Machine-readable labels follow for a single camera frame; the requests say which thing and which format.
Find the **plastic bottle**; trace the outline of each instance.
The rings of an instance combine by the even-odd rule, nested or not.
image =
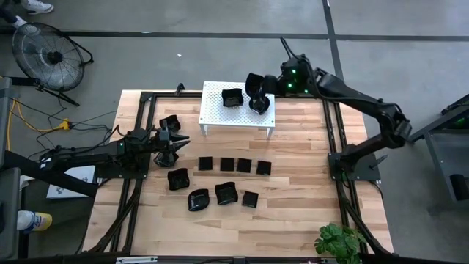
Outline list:
[[[52,224],[52,216],[48,213],[31,212],[27,210],[18,211],[16,230],[44,231]]]

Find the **white raised platform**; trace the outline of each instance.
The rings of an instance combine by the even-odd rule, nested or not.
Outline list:
[[[199,125],[204,136],[207,135],[209,125],[225,125],[238,127],[267,128],[267,139],[272,136],[276,126],[276,102],[274,95],[266,95],[270,106],[267,111],[259,115],[249,108],[249,96],[244,91],[244,83],[205,81],[200,105]],[[224,107],[221,91],[224,89],[240,88],[243,91],[244,104],[242,106]]]

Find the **concrete floor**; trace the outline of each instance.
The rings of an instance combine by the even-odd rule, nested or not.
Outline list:
[[[27,17],[60,29],[132,32],[231,32],[327,34],[320,0],[53,0],[50,15]],[[465,0],[330,0],[337,34],[465,36],[469,2]],[[274,39],[74,37],[94,55],[84,80],[72,92],[81,106],[59,117],[85,120],[113,111],[122,89],[201,89],[203,81],[244,81],[249,72],[279,74],[286,54]],[[0,36],[1,75],[22,76],[12,58],[11,37]],[[328,40],[288,40],[293,51],[305,53],[314,67],[333,72]],[[338,41],[347,84],[376,98],[398,103],[411,119],[414,131],[437,118],[439,111],[468,93],[465,77],[469,42]],[[55,99],[30,88],[18,88],[21,101],[48,113],[58,111]],[[23,109],[38,128],[47,119]],[[109,114],[95,124],[111,126]],[[369,136],[378,133],[375,120],[365,117]],[[37,134],[14,119],[12,149],[30,155],[41,147]],[[103,138],[102,131],[59,132],[54,144],[87,146]],[[469,262],[469,212],[448,210],[446,187],[435,174],[426,145],[418,142],[398,150],[383,150],[381,163],[385,209],[395,252],[408,257]],[[40,191],[34,192],[37,197]],[[47,201],[32,206],[57,214]],[[68,206],[89,212],[90,205]],[[53,226],[32,238],[31,256],[73,253],[84,232],[86,216]],[[63,235],[74,230],[75,235]],[[50,243],[38,243],[47,237]]]

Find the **fan grille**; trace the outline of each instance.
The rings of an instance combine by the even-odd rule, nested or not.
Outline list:
[[[21,70],[40,85],[68,91],[80,84],[84,61],[78,47],[65,34],[43,23],[27,23],[13,35],[13,56]]]

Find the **wooden tabletop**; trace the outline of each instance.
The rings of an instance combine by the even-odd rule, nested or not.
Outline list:
[[[140,92],[122,91],[114,122],[121,131],[133,129]],[[276,129],[272,139],[266,141],[265,129],[259,128],[210,127],[203,137],[198,123],[200,100],[164,98],[156,103],[154,124],[177,114],[180,134],[190,136],[191,143],[178,152],[175,168],[161,169],[151,161],[141,193],[132,254],[317,256],[314,240],[319,237],[319,228],[329,222],[340,224],[341,219],[336,188],[329,178],[326,155],[330,150],[322,103],[312,99],[276,100]],[[341,106],[341,110],[347,141],[365,140],[362,114],[347,106]],[[213,157],[212,171],[198,170],[198,157],[203,156]],[[220,172],[221,157],[252,159],[251,173]],[[258,160],[272,162],[271,176],[256,175]],[[188,168],[191,186],[170,191],[167,173],[179,168]],[[215,185],[228,181],[236,182],[240,197],[244,191],[258,193],[257,208],[243,207],[241,201],[217,205]],[[379,192],[367,182],[357,182],[356,186],[364,222],[381,244],[393,251]],[[93,247],[115,220],[121,188],[122,180],[113,179],[98,190],[84,250]],[[210,204],[202,211],[190,212],[187,196],[198,188],[210,190]],[[124,235],[122,232],[119,246]]]

